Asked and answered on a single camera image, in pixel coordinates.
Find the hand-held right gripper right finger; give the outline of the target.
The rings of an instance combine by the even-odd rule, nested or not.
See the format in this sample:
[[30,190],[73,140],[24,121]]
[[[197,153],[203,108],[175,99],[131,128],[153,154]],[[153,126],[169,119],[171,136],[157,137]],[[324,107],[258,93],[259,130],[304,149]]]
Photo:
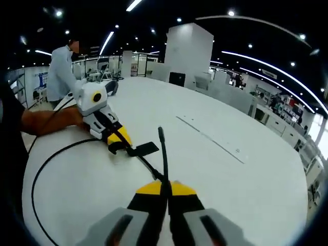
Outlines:
[[196,191],[170,182],[168,206],[175,245],[252,245],[240,226],[212,208],[205,208]]

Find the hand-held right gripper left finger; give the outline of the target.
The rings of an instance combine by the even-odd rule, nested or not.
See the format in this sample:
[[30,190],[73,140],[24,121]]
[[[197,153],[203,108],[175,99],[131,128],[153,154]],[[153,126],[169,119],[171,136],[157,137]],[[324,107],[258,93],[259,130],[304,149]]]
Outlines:
[[77,245],[157,245],[169,191],[168,180],[139,188],[126,208],[119,207],[93,224]]

